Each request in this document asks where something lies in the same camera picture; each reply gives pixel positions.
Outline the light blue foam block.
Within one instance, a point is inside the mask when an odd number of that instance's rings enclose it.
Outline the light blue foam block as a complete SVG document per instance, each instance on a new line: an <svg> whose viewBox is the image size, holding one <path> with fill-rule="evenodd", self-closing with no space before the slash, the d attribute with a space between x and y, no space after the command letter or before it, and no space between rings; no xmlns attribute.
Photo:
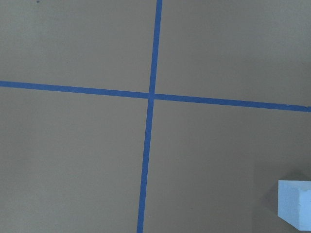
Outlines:
<svg viewBox="0 0 311 233"><path fill-rule="evenodd" d="M300 231L311 230L311 182L279 180L277 215Z"/></svg>

